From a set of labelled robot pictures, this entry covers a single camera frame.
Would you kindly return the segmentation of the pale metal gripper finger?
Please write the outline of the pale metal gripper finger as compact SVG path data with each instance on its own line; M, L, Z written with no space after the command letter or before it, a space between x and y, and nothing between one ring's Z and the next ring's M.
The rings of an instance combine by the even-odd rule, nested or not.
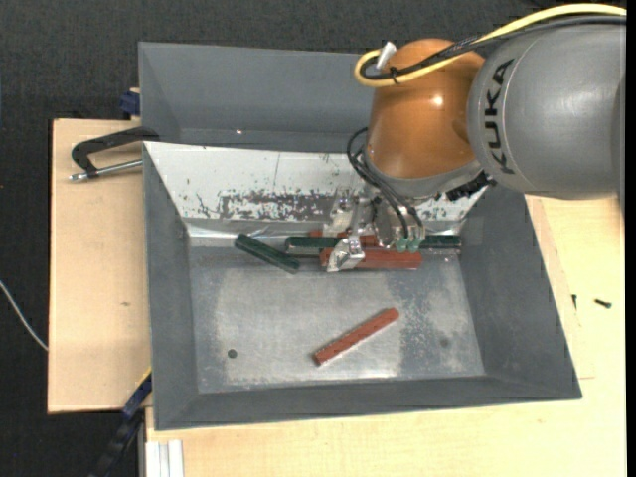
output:
M358 238L343 238L331 251L327 261L328 272L355 268L366 257Z

